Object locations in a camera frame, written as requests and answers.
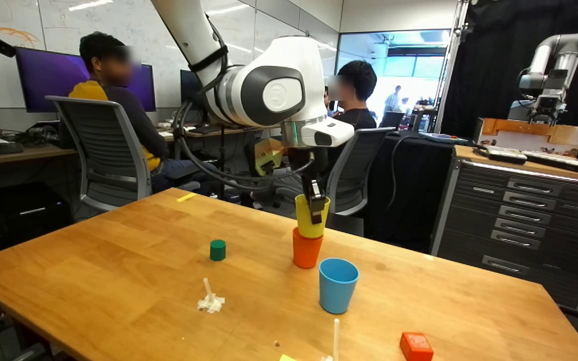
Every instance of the person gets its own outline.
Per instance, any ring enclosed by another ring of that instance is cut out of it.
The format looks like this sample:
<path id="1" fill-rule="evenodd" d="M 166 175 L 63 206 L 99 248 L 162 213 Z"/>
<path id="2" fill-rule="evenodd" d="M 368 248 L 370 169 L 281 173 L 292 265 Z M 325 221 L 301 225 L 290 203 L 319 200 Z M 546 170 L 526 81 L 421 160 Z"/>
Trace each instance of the person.
<path id="1" fill-rule="evenodd" d="M 143 105 L 125 88 L 125 86 L 105 86 L 100 85 L 100 53 L 103 44 L 122 44 L 118 39 L 93 33 L 81 39 L 81 56 L 91 75 L 88 81 L 79 82 L 68 96 L 73 99 L 93 99 L 93 100 L 115 100 L 118 103 L 136 133 L 136 138 L 143 145 L 143 155 L 147 160 L 147 169 L 151 175 L 165 177 L 168 183 L 159 184 L 162 188 L 166 184 L 183 184 L 188 180 L 205 180 L 203 173 L 190 160 L 171 158 L 171 150 L 166 141 L 156 133 L 155 125 L 147 117 Z"/>
<path id="2" fill-rule="evenodd" d="M 377 77 L 373 72 L 373 67 L 365 60 L 352 60 L 341 71 L 356 71 L 360 88 L 358 88 L 358 100 L 349 105 L 340 105 L 343 108 L 341 115 L 338 115 L 338 121 L 354 125 L 354 129 L 375 129 L 375 117 L 368 108 L 368 99 L 373 95 Z"/>
<path id="3" fill-rule="evenodd" d="M 401 99 L 401 86 L 397 85 L 393 92 L 386 99 L 386 112 L 404 112 L 404 99 Z"/>

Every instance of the cup rim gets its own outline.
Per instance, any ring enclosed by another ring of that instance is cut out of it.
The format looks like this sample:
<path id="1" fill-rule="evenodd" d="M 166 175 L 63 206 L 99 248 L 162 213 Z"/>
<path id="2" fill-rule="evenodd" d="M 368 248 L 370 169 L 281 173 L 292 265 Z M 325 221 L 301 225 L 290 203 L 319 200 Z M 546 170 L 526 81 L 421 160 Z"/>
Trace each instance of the cup rim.
<path id="1" fill-rule="evenodd" d="M 349 282 L 330 280 L 328 275 L 323 274 L 323 264 L 326 264 L 326 261 L 343 261 L 343 264 L 352 265 L 354 271 L 356 271 L 356 277 L 349 280 Z M 317 265 L 317 271 L 319 271 L 319 275 L 325 277 L 326 282 L 343 283 L 343 285 L 358 283 L 358 280 L 362 277 L 362 271 L 360 271 L 349 260 L 341 260 L 341 258 L 326 258 L 326 260 L 323 260 L 323 261 Z"/>

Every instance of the orange block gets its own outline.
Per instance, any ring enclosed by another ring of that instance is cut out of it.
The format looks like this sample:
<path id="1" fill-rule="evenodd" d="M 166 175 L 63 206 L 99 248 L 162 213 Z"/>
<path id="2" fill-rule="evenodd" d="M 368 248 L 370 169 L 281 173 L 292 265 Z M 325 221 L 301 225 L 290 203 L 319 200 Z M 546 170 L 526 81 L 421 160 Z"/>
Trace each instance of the orange block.
<path id="1" fill-rule="evenodd" d="M 434 351 L 424 334 L 404 334 L 401 351 L 407 361 L 431 361 Z"/>

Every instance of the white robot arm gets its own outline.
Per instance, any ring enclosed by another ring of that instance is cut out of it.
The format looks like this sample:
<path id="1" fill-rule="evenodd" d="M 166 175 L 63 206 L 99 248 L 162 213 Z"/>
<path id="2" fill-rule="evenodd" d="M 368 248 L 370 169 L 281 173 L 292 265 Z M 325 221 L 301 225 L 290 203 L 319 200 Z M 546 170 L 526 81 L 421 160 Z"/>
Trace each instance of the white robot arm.
<path id="1" fill-rule="evenodd" d="M 289 149 L 340 146 L 354 126 L 326 117 L 323 68 L 311 39 L 276 39 L 247 67 L 227 68 L 227 47 L 198 0 L 153 0 L 205 86 L 208 112 L 234 126 L 276 126 Z"/>
<path id="2" fill-rule="evenodd" d="M 578 34 L 557 34 L 541 40 L 535 49 L 527 75 L 519 79 L 522 90 L 541 90 L 529 105 L 529 118 L 555 121 L 565 111 L 565 81 L 578 62 Z"/>

